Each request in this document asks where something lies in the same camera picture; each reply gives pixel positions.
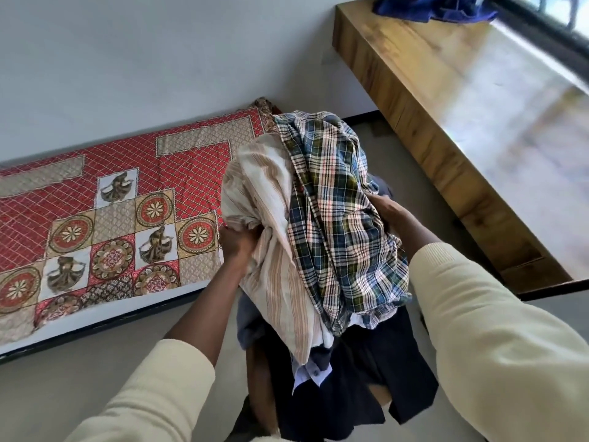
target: person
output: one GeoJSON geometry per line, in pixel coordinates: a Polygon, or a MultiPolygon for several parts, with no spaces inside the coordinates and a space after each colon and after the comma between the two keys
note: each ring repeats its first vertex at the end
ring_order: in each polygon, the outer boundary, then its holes
{"type": "MultiPolygon", "coordinates": [[[[401,237],[454,408],[490,441],[589,440],[589,345],[523,304],[394,201],[369,196],[401,237]]],[[[225,262],[122,390],[67,442],[188,441],[259,231],[220,230],[225,262]]]]}

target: wooden tabletop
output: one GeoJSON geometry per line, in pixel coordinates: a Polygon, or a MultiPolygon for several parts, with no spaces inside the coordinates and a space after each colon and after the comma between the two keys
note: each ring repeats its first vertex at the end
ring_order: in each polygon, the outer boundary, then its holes
{"type": "Polygon", "coordinates": [[[488,23],[400,21],[372,1],[337,6],[333,45],[506,284],[589,278],[580,84],[488,23]]]}

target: sweater sleeve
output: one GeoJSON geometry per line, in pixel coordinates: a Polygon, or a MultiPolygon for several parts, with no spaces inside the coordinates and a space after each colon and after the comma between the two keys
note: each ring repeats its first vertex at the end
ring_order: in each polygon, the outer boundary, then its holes
{"type": "Polygon", "coordinates": [[[122,390],[67,442],[187,442],[215,380],[210,361],[191,345],[163,339],[122,390]]]}
{"type": "Polygon", "coordinates": [[[589,440],[589,346],[452,246],[409,267],[454,408],[489,440],[589,440]]]}

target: wooden bench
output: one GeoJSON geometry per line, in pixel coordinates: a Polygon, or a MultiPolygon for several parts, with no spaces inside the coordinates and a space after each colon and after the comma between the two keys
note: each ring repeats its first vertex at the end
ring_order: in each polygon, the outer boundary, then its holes
{"type": "Polygon", "coordinates": [[[589,278],[589,96],[488,23],[336,7],[333,46],[515,293],[589,278]]]}

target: blue and green plaid fabric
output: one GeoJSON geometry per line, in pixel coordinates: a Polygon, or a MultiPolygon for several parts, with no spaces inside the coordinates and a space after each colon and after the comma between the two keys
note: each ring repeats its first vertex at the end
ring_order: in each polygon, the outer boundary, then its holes
{"type": "Polygon", "coordinates": [[[350,315],[375,328],[410,294],[401,241],[364,192],[377,193],[356,133],[332,113],[276,115],[296,175],[288,236],[298,272],[336,336],[350,315]]]}

